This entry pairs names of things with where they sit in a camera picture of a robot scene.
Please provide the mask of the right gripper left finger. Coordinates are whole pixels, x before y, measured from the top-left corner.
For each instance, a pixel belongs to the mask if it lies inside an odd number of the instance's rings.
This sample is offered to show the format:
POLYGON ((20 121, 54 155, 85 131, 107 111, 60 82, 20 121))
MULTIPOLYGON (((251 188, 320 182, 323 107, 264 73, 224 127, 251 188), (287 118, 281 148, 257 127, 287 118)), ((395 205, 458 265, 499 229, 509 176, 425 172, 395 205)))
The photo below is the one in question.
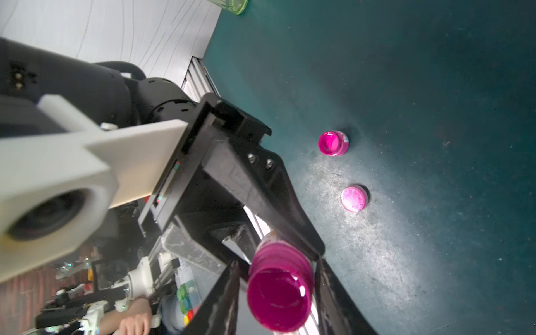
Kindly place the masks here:
POLYGON ((193 320, 182 332, 187 334, 235 335, 240 292, 240 268, 230 262, 193 320))

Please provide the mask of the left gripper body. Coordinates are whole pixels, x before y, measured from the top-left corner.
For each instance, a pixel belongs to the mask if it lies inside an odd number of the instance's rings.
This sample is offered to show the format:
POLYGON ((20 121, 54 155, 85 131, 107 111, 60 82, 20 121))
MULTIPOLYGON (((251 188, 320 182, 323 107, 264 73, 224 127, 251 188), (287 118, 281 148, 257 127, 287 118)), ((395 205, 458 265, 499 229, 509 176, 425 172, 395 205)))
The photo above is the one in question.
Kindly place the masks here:
POLYGON ((187 121, 186 133, 174 150, 152 195, 141 206, 138 224, 142 233, 153 237, 163 233, 175 216, 213 214, 237 221, 243 202, 226 190, 205 170, 220 140, 243 140, 259 146, 272 130, 259 119, 213 93, 201 102, 168 102, 154 108, 149 121, 187 121))

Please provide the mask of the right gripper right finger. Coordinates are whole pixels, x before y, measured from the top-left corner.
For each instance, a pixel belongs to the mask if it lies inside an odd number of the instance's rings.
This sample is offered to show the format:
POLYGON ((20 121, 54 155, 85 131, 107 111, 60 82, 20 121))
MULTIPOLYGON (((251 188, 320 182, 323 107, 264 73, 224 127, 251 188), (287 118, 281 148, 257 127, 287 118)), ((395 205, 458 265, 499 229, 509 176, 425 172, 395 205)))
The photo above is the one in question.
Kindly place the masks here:
POLYGON ((315 301, 320 334, 378 334, 324 258, 318 260, 315 271, 315 301))

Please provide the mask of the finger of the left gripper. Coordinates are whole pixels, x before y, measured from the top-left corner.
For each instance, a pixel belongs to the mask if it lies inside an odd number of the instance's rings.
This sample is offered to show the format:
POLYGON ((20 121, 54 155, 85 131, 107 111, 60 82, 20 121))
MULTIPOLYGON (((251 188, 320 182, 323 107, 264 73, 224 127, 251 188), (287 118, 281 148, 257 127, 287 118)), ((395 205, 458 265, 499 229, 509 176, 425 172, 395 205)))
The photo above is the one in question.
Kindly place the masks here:
POLYGON ((325 245, 302 209, 281 157, 236 137, 213 140, 203 170, 312 260, 325 245))
POLYGON ((221 274, 236 262, 240 274, 248 274, 260 239, 252 225, 244 222, 186 226, 172 223, 163 233, 163 249, 213 274, 221 274))

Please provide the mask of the magenta paint jar back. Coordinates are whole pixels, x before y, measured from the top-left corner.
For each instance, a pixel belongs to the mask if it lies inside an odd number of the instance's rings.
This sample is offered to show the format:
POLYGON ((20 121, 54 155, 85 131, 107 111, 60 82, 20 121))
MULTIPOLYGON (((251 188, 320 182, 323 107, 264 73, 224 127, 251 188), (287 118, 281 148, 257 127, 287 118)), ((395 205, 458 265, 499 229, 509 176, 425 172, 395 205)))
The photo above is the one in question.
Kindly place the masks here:
POLYGON ((311 312, 314 271, 310 260, 275 231, 255 251, 247 302, 253 317, 272 332, 297 331, 311 312))

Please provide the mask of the magenta paint jar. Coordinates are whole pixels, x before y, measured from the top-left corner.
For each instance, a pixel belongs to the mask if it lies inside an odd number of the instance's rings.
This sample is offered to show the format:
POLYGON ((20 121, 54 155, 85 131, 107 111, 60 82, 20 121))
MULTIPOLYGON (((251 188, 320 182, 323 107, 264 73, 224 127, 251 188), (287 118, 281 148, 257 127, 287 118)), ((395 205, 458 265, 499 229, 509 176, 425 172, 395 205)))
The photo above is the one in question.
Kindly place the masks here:
POLYGON ((341 131, 325 132, 318 140, 318 149, 325 156, 343 156, 349 146, 349 138, 341 131))
POLYGON ((253 317, 272 332, 297 331, 311 312, 314 271, 310 260, 275 231, 255 251, 247 302, 253 317))

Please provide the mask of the magenta lid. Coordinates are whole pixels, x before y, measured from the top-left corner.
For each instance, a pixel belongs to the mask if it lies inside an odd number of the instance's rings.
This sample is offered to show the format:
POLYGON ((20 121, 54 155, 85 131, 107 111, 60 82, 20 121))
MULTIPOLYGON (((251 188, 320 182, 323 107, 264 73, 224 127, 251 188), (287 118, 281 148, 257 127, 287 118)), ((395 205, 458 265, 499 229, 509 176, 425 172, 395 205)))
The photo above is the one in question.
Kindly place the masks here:
POLYGON ((368 203, 369 195, 360 185, 348 186, 341 192, 341 204, 349 212, 361 212, 368 203))

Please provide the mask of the person hand in background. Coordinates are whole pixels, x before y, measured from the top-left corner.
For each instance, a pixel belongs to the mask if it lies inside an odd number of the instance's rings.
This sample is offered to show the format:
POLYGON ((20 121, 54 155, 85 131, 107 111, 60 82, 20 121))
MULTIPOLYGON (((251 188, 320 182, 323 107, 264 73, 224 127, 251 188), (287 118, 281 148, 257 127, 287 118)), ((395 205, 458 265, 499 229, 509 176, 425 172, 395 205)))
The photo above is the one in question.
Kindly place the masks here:
POLYGON ((152 323, 151 311, 139 311, 125 317, 119 324, 119 335, 149 335, 152 323))

